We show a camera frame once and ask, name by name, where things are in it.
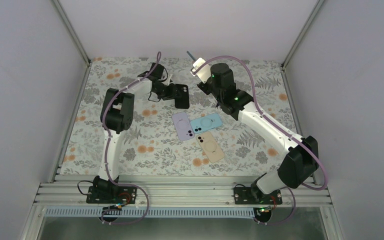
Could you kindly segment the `dark teal smartphone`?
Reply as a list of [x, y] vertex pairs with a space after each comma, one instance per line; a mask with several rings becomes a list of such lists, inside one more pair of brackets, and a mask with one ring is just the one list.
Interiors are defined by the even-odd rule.
[[186, 53], [194, 62], [196, 61], [196, 58], [192, 55], [190, 51], [187, 50]]

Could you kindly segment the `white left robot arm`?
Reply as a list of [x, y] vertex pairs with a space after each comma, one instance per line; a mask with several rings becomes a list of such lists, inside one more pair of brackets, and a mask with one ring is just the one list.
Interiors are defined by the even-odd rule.
[[99, 191], [104, 201], [111, 203], [119, 197], [119, 155], [122, 134], [133, 123], [136, 95], [156, 94], [161, 101], [173, 100], [178, 107], [183, 100], [184, 87], [170, 82], [166, 68], [156, 62], [151, 69], [138, 75], [138, 79], [122, 89], [106, 91], [100, 120], [104, 127], [104, 149], [98, 175], [93, 180], [93, 191]]

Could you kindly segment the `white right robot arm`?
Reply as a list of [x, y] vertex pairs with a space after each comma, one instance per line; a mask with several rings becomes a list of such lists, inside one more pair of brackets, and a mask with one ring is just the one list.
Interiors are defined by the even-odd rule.
[[285, 187], [296, 189], [319, 168], [317, 140], [290, 131], [263, 111], [252, 95], [237, 88], [233, 71], [226, 63], [195, 65], [191, 73], [201, 81], [198, 88], [213, 95], [225, 114], [262, 136], [283, 159], [277, 169], [264, 173], [251, 184], [254, 202], [262, 204], [271, 193]]

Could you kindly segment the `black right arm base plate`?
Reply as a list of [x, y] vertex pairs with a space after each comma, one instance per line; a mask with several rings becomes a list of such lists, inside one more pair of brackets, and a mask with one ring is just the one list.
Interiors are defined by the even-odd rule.
[[280, 190], [269, 194], [262, 193], [258, 188], [237, 184], [233, 188], [233, 198], [236, 205], [281, 205], [283, 203]]

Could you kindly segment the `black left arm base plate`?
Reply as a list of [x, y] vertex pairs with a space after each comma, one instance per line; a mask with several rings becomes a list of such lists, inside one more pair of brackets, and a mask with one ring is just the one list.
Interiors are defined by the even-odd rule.
[[134, 204], [136, 201], [137, 188], [133, 186], [115, 186], [111, 189], [100, 189], [90, 186], [86, 203], [88, 204], [110, 204], [123, 205]]

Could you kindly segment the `black phone case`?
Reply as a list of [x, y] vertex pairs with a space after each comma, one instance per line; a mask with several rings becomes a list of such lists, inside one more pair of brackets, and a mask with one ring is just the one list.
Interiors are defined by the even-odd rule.
[[177, 109], [187, 110], [190, 107], [189, 88], [185, 84], [176, 84], [174, 105]]

